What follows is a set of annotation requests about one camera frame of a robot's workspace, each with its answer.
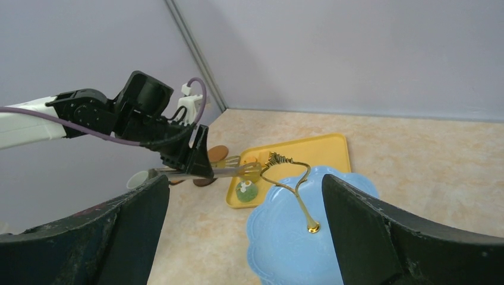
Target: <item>light blue plate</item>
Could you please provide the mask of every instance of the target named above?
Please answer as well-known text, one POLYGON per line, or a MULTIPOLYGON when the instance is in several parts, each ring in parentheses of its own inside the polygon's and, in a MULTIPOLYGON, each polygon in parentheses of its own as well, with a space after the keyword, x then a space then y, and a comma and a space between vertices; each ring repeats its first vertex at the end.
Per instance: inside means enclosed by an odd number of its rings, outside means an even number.
MULTIPOLYGON (((306 229, 306 219, 294 194, 281 187, 271 187, 264 203, 247 221, 248 264, 263 284, 343 285, 322 198, 325 174, 379 197, 373 183, 363 175, 341 173, 327 166, 313 167, 308 181, 299 188, 308 211, 320 223, 319 232, 312 234, 306 229)), ((280 182, 294 188, 300 178, 280 182)))

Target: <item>beige marble surface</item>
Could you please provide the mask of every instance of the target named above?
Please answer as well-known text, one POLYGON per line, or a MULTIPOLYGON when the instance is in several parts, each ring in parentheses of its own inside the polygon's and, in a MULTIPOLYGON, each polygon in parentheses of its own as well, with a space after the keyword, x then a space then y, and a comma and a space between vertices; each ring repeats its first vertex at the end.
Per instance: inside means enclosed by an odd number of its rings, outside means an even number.
MULTIPOLYGON (((371 179, 382 200, 504 237, 504 124, 227 110, 210 126, 209 147, 236 155, 332 132, 346 136, 353 172, 371 179)), ((260 284, 246 259, 253 209, 226 205, 230 181, 172 188, 149 285, 260 284)))

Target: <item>yellow tray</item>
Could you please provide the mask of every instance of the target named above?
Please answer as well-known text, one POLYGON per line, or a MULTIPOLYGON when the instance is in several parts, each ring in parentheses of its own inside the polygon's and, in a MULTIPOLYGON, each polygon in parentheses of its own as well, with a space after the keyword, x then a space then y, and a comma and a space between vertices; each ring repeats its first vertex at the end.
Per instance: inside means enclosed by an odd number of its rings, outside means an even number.
MULTIPOLYGON (((292 157, 298 162, 308 163, 314 166, 330 166, 341 172, 351 172, 350 158, 348 156, 347 139, 342 134, 327 134, 318 137, 304 138, 301 140, 287 141, 279 144, 264 145, 262 147, 249 148, 241 153, 241 158, 250 156, 258 157, 262 151, 275 151, 283 156, 292 157)), ((305 167, 283 164, 268 170, 268 178, 280 180, 283 178, 298 176, 306 171, 305 167)), ((264 201, 268 190, 272 184, 259 180, 256 185, 259 193, 250 202, 241 202, 235 192, 237 184, 241 181, 239 177, 234 177, 229 185, 226 203, 231 208, 251 208, 257 207, 264 201)))

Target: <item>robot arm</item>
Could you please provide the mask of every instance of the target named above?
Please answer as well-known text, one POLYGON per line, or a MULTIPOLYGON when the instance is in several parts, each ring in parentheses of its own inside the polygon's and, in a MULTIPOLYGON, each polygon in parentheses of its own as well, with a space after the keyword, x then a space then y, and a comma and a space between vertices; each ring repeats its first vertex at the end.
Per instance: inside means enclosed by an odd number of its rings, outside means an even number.
POLYGON ((180 112, 175 114, 174 119, 161 115, 173 89, 140 71, 131 74, 114 99, 108 99, 94 89, 82 89, 0 107, 0 150, 90 134, 157 151, 165 166, 186 174, 212 178, 206 142, 208 127, 197 125, 202 109, 195 112, 195 105, 203 108, 206 104, 204 84, 202 88, 202 96, 191 96, 187 86, 183 86, 186 96, 179 101, 179 110, 185 109, 183 119, 180 119, 180 112), (195 129, 197 133, 191 147, 189 143, 195 129))

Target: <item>green food item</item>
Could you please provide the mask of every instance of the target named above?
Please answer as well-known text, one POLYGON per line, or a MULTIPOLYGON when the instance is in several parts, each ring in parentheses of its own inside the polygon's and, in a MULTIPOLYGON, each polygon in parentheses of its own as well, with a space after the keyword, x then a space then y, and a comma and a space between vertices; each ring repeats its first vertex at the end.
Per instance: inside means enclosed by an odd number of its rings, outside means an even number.
POLYGON ((257 196, 257 186, 252 181, 242 181, 236 187, 236 193, 240 202, 250 202, 257 196))

